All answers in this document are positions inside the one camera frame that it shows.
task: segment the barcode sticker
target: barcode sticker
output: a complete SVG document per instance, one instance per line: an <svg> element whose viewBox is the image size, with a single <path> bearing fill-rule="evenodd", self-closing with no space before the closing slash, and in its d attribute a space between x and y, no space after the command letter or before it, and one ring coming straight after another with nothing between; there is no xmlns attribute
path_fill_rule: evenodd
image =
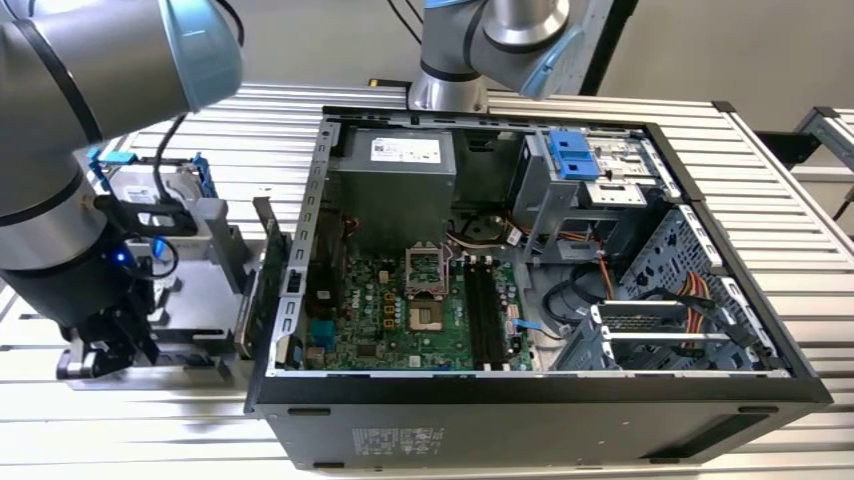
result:
<svg viewBox="0 0 854 480"><path fill-rule="evenodd" d="M522 231L514 227L510 235L508 235L508 243L516 247L520 245L520 240L522 240Z"/></svg>
<svg viewBox="0 0 854 480"><path fill-rule="evenodd" d="M442 163L439 140L426 138L375 138L371 161Z"/></svg>

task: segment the label sticker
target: label sticker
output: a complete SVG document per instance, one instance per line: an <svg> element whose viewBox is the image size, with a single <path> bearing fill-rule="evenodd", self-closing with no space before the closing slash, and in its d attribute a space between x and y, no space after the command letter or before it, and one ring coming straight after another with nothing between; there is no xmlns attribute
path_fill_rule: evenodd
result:
<svg viewBox="0 0 854 480"><path fill-rule="evenodd" d="M445 428L354 428L357 455L437 455Z"/></svg>
<svg viewBox="0 0 854 480"><path fill-rule="evenodd" d="M151 205L158 203L158 197L149 187L127 187L125 196L129 202L133 203L149 203Z"/></svg>
<svg viewBox="0 0 854 480"><path fill-rule="evenodd" d="M371 161L442 163L439 140L426 138L375 138Z"/></svg>
<svg viewBox="0 0 854 480"><path fill-rule="evenodd" d="M508 235L508 243L516 247L520 245L520 240L522 240L522 231L514 227L510 235Z"/></svg>

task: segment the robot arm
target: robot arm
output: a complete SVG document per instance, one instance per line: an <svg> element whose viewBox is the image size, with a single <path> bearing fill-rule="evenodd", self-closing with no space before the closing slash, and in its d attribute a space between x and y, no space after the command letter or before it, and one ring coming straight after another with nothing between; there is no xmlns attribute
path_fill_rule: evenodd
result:
<svg viewBox="0 0 854 480"><path fill-rule="evenodd" d="M123 0L0 24L0 63L0 277L99 376L155 361L153 283L73 151L234 95L239 46L209 0Z"/></svg>
<svg viewBox="0 0 854 480"><path fill-rule="evenodd" d="M569 15L569 0L427 0L410 108L485 112L482 75L526 97L549 97L584 40Z"/></svg>

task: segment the green circuit board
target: green circuit board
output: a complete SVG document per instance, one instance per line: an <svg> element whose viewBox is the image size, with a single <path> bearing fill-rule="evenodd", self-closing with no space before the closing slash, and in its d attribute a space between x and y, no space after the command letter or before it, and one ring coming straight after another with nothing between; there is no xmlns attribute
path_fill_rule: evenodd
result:
<svg viewBox="0 0 854 480"><path fill-rule="evenodd" d="M452 265L449 294L437 302L407 298L405 262L403 257L350 258L335 346L326 351L325 370L476 369L462 263ZM418 265L417 269L430 270L430 266L422 269ZM505 292L497 292L497 298L501 295L500 301L521 309L513 269L506 266L493 271L497 289ZM518 335L521 350L512 354L508 306L501 305L498 311L509 368L530 370L528 334Z"/></svg>

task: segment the chip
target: chip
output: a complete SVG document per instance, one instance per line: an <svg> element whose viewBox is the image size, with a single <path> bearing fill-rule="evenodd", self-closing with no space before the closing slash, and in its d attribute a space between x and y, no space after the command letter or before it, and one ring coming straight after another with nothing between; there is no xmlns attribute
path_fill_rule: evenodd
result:
<svg viewBox="0 0 854 480"><path fill-rule="evenodd" d="M357 345L357 357L377 357L377 344Z"/></svg>

